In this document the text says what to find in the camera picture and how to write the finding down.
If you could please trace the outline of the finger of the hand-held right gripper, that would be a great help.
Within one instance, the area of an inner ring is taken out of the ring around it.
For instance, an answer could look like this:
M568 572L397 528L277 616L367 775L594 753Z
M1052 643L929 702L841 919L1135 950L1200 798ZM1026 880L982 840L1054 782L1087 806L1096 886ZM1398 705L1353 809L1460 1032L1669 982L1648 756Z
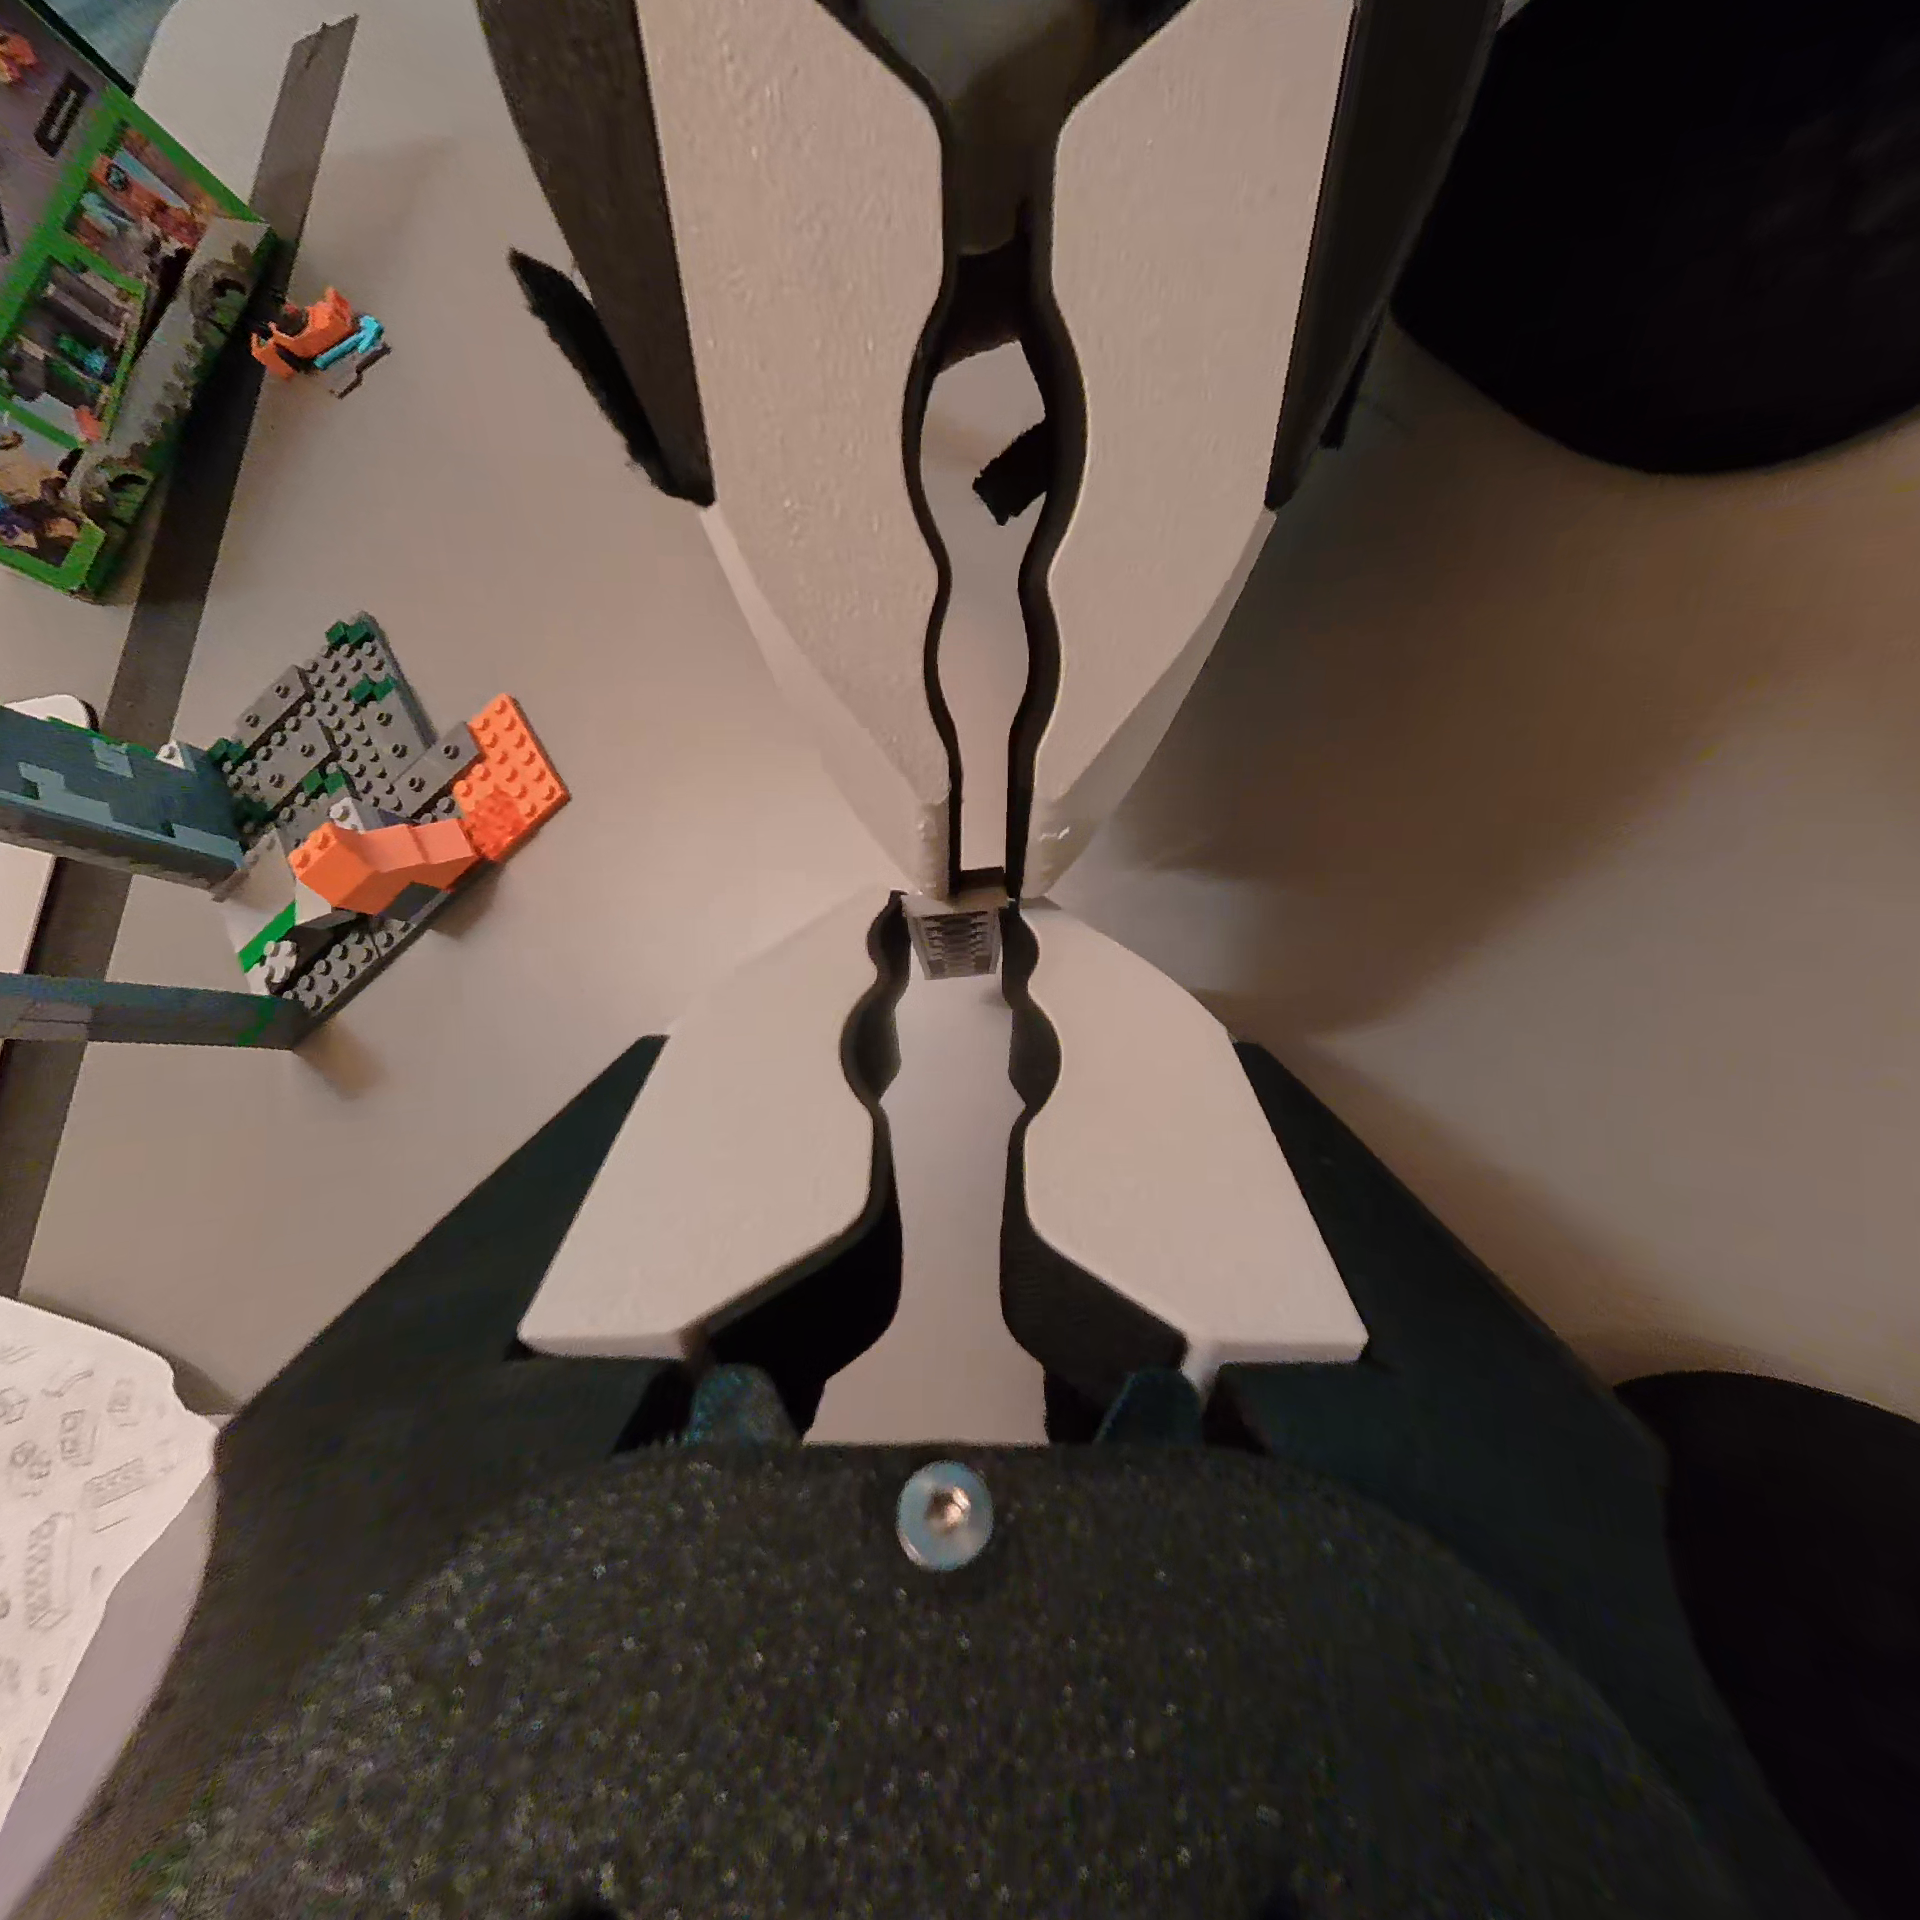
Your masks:
M710 548L775 683L904 887L953 875L919 480L949 294L920 88L826 4L649 3L645 76L697 377Z
M1026 897L1141 777L1271 530L1337 90L1340 4L1193 3L1063 122L1046 286L1086 450L1042 577L1060 678Z

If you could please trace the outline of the lego set box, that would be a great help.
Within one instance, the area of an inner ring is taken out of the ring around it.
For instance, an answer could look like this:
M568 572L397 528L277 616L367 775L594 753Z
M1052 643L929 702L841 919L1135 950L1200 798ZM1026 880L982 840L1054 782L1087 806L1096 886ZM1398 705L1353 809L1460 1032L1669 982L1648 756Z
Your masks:
M46 4L2 4L2 567L108 593L277 232Z

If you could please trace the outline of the orange lego slope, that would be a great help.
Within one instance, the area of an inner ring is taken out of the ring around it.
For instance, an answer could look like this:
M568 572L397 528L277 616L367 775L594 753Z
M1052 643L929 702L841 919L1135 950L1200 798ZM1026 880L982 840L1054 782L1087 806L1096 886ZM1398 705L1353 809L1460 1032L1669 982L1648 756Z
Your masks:
M357 831L338 823L313 831L288 856L296 887L330 910L384 915L410 887L449 889L479 851L460 818Z

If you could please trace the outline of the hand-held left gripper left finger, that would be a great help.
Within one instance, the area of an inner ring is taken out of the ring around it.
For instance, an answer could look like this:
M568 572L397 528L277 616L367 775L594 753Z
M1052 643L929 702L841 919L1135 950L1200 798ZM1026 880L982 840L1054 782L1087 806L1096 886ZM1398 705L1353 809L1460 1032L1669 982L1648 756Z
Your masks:
M671 1025L517 1337L687 1360L845 1251L890 1180L900 894L850 894Z

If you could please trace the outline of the orange lego plate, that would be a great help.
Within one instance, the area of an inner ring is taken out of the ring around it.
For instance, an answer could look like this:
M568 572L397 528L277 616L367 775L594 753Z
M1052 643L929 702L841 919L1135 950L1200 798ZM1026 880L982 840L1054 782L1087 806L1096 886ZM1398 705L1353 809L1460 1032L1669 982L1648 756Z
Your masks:
M474 760L449 793L473 851L505 862L568 802L568 790L510 692L469 723Z

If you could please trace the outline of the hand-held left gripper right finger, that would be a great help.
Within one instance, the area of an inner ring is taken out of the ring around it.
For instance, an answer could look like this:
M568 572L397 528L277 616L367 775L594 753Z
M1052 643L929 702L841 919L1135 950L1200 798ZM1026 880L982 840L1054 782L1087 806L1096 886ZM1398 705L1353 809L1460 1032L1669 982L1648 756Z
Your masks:
M1054 904L1006 927L1001 1316L1048 1376L1353 1362L1366 1331L1230 1032Z

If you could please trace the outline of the dark blue-grey lego bar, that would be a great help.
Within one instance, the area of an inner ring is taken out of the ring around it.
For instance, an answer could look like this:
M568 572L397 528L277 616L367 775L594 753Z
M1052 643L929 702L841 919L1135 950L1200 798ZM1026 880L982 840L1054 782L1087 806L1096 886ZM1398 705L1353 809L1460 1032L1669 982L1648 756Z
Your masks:
M4 1043L294 1049L320 1027L271 994L2 974Z

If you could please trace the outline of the grey lego baseplate build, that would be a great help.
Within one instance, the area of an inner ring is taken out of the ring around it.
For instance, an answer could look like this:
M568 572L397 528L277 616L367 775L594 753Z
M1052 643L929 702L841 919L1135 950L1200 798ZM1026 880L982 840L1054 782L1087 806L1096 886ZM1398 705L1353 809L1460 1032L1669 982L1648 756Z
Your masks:
M248 849L217 760L161 750L2 708L2 840L111 873L204 892L226 887Z
M208 760L222 775L241 865L209 898L254 994L328 1019L470 892L486 858L444 880L409 878L377 908L350 908L296 873L321 831L460 826L474 836L462 785L486 771L474 723L430 723L372 619L336 622L241 708Z

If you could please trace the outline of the white printed paper bag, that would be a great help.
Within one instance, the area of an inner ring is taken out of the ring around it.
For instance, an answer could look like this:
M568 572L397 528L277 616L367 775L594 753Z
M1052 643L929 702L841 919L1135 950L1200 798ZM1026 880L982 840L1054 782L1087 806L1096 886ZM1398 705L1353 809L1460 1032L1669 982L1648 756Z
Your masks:
M214 1422L134 1343L2 1302L2 1810L108 1601L204 1487Z

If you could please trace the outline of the small orange lego piece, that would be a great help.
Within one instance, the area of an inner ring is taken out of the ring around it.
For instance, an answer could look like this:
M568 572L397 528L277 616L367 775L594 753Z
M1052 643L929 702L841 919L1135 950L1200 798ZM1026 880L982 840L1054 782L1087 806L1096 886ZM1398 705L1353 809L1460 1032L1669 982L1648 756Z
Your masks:
M273 379L294 379L320 370L328 354L352 348L362 315L338 290L327 289L317 303L282 305L254 326L248 352Z

